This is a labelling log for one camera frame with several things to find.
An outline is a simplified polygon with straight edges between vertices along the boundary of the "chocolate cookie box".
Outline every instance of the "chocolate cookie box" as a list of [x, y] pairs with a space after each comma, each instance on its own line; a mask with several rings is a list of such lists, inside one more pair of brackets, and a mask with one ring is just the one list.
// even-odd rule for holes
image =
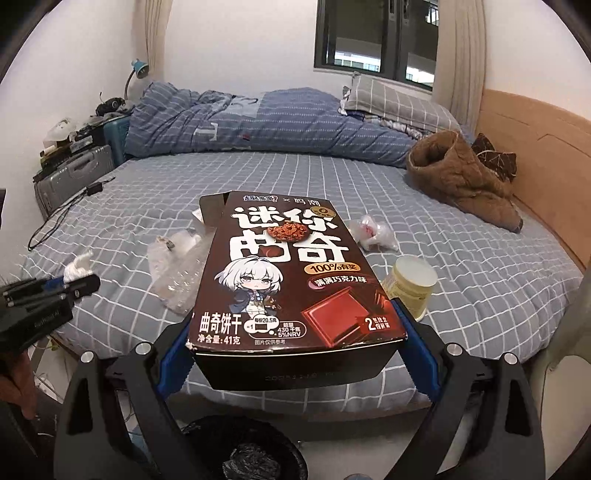
[[282, 390], [379, 374], [406, 338], [328, 200], [253, 192], [200, 199], [217, 228], [187, 347], [212, 388]]

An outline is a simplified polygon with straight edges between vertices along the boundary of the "chocolate bar image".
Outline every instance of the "chocolate bar image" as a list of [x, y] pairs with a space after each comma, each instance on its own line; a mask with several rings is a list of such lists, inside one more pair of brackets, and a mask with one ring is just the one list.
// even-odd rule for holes
[[351, 287], [339, 290], [301, 312], [328, 348], [344, 341], [351, 345], [361, 340], [363, 333], [357, 317], [365, 317], [368, 313], [353, 296]]

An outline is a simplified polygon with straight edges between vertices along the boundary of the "black cable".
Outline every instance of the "black cable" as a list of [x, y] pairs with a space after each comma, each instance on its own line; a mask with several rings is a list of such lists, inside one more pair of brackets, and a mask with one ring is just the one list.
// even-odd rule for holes
[[[72, 200], [68, 201], [67, 203], [59, 206], [56, 210], [54, 210], [51, 213], [51, 215], [49, 217], [47, 217], [47, 220], [45, 220], [45, 222], [43, 222], [43, 225], [41, 225], [37, 230], [35, 230], [35, 233], [33, 233], [31, 235], [31, 238], [29, 239], [29, 243], [27, 245], [27, 249], [30, 252], [32, 252], [39, 245], [45, 243], [45, 241], [49, 237], [51, 237], [59, 227], [61, 227], [61, 224], [66, 219], [66, 216], [68, 215], [68, 213], [70, 213], [70, 210], [72, 209], [73, 206], [77, 205], [84, 197], [89, 197], [91, 195], [94, 195], [95, 193], [102, 192], [103, 185], [105, 185], [106, 183], [109, 183], [110, 181], [113, 181], [114, 179], [115, 179], [115, 177], [112, 177], [108, 180], [98, 181], [96, 183], [93, 183], [92, 185], [87, 186], [82, 192], [80, 192], [78, 195], [76, 195], [74, 198], [72, 198]], [[39, 234], [39, 232], [41, 232], [41, 230], [43, 230], [43, 228], [49, 223], [49, 221], [52, 218], [54, 218], [55, 215], [58, 213], [60, 214], [60, 216], [57, 218], [55, 225], [53, 225], [49, 229], [49, 231], [44, 233], [44, 235], [41, 237], [41, 239], [36, 244], [31, 245], [32, 241], [35, 240], [35, 237]]]

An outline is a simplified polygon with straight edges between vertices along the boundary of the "window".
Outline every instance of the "window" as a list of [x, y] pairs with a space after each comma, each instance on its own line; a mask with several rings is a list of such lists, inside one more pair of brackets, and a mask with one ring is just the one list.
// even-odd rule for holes
[[429, 3], [429, 12], [427, 13], [427, 16], [425, 17], [425, 21], [431, 25], [435, 25], [436, 27], [439, 26], [439, 7], [432, 3], [432, 2], [428, 2]]
[[314, 66], [431, 89], [439, 0], [319, 0]]

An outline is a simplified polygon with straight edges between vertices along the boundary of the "gray suitcase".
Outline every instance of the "gray suitcase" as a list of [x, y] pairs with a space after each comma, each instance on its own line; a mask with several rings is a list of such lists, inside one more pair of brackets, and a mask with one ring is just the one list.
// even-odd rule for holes
[[67, 199], [115, 168], [111, 147], [93, 148], [66, 160], [58, 170], [34, 184], [43, 219]]

